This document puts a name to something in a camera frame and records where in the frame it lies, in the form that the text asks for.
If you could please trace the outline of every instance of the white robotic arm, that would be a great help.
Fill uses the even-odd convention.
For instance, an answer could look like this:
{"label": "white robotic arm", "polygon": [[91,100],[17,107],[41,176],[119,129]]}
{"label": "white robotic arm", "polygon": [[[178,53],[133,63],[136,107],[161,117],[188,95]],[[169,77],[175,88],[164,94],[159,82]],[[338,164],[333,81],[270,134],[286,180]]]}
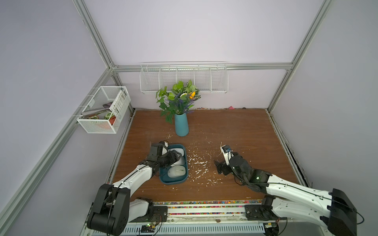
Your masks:
{"label": "white robotic arm", "polygon": [[246,206],[249,220],[289,217],[318,224],[335,236],[356,236],[357,211],[344,192],[316,190],[252,168],[228,145],[220,147],[224,161],[215,162],[219,174],[232,173],[253,191],[267,194],[261,206]]}
{"label": "white robotic arm", "polygon": [[182,155],[175,150],[168,151],[167,147],[168,142],[165,141],[153,143],[149,155],[135,170],[112,185],[103,184],[100,187],[88,216],[88,228],[117,236],[128,222],[147,214],[152,208],[152,201],[136,199],[130,202],[130,197],[160,167],[170,166],[180,160]]}

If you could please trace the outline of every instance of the wooden tabletop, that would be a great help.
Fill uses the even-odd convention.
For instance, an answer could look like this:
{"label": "wooden tabletop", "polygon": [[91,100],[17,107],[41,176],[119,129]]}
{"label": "wooden tabletop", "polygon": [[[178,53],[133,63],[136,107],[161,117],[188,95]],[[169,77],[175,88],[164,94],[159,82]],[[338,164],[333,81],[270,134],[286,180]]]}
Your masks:
{"label": "wooden tabletop", "polygon": [[288,181],[297,179],[264,109],[196,110],[187,115],[189,134],[179,137],[174,124],[160,111],[136,111],[114,182],[128,175],[149,153],[151,143],[167,140],[187,151],[189,177],[182,184],[165,185],[158,176],[145,182],[132,196],[153,201],[206,201],[262,199],[233,175],[218,175],[214,160],[222,161],[220,146],[228,144],[256,169]]}

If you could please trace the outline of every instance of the white mesh storage basket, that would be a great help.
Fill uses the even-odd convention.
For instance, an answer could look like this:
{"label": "white mesh storage basket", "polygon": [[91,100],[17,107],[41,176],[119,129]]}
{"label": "white mesh storage basket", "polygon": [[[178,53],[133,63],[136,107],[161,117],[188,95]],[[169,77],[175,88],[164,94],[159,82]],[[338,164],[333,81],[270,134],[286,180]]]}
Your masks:
{"label": "white mesh storage basket", "polygon": [[155,93],[167,86],[167,91],[178,81],[186,84],[191,80],[201,93],[226,93],[228,91],[227,65],[169,65],[142,67],[140,73],[141,92]]}
{"label": "white mesh storage basket", "polygon": [[101,86],[77,121],[87,133],[116,134],[129,103],[130,95],[126,87]]}

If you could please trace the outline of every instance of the teal tray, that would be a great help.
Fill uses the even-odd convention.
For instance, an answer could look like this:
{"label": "teal tray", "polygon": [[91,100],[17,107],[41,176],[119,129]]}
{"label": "teal tray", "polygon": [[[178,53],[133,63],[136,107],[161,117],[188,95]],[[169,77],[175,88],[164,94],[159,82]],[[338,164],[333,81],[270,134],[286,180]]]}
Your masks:
{"label": "teal tray", "polygon": [[171,168],[171,166],[169,166],[167,168],[160,168],[159,169],[159,179],[163,184],[166,184],[166,185],[181,184],[181,183],[185,182],[185,180],[188,178],[188,160],[186,158],[185,147],[181,144],[172,144],[172,145],[168,146],[168,149],[172,149],[172,148],[182,148],[184,150],[183,158],[185,160],[185,164],[183,166],[186,169],[186,174],[184,174],[183,176],[177,177],[177,178],[171,178],[167,174],[168,170]]}

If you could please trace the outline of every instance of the white computer mouse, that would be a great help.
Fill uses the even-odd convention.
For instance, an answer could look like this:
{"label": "white computer mouse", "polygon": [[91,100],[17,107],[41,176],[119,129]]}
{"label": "white computer mouse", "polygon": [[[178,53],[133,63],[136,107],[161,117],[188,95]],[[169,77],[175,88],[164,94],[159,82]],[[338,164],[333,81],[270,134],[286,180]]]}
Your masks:
{"label": "white computer mouse", "polygon": [[168,170],[168,177],[170,178],[177,178],[177,177],[183,176],[184,174],[186,174],[186,169],[182,165],[172,166]]}

